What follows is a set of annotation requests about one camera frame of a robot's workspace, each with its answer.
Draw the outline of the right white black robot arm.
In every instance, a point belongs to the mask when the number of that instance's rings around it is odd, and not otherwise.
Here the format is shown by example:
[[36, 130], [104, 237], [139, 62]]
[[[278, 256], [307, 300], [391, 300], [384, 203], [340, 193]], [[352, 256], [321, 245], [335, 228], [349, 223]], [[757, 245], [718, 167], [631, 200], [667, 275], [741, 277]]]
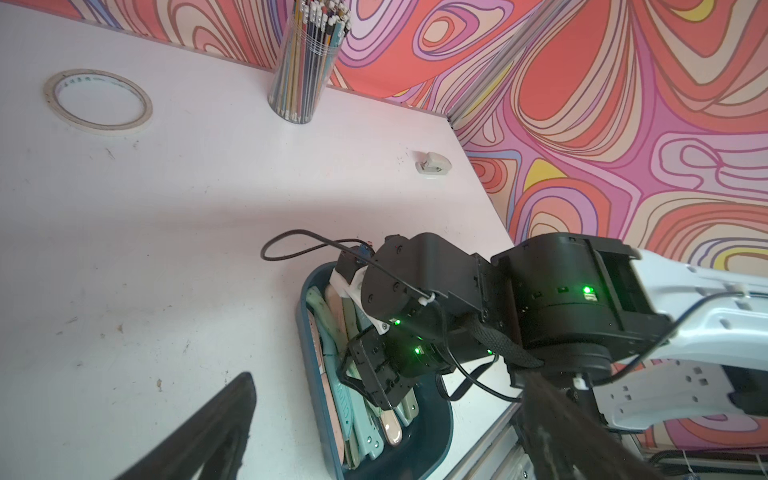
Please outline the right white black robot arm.
[[332, 275], [369, 320], [344, 358], [380, 408], [429, 374], [505, 364], [584, 393], [610, 428], [767, 413], [767, 281], [618, 240], [550, 233], [490, 259], [423, 233], [342, 254]]

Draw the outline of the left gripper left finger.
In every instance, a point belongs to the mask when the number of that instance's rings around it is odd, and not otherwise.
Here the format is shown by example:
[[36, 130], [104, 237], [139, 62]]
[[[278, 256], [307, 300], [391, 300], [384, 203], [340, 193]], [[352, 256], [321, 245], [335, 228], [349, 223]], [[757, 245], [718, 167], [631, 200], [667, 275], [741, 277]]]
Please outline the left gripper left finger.
[[121, 479], [235, 479], [249, 439], [257, 393], [242, 372]]

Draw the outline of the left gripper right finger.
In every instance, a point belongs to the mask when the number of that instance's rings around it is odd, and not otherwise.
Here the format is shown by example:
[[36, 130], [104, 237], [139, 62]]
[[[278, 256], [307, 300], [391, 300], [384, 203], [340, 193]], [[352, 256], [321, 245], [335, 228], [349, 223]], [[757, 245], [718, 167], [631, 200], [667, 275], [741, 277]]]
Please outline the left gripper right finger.
[[538, 479], [660, 479], [538, 373], [523, 376], [522, 436]]

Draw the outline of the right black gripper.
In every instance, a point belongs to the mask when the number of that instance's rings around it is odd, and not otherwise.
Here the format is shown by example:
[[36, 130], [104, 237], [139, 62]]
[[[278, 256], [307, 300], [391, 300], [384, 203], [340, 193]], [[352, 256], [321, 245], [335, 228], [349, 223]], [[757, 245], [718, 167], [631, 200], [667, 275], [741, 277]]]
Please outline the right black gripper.
[[453, 371], [439, 349], [404, 331], [381, 335], [369, 327], [347, 343], [344, 385], [391, 410], [424, 377]]

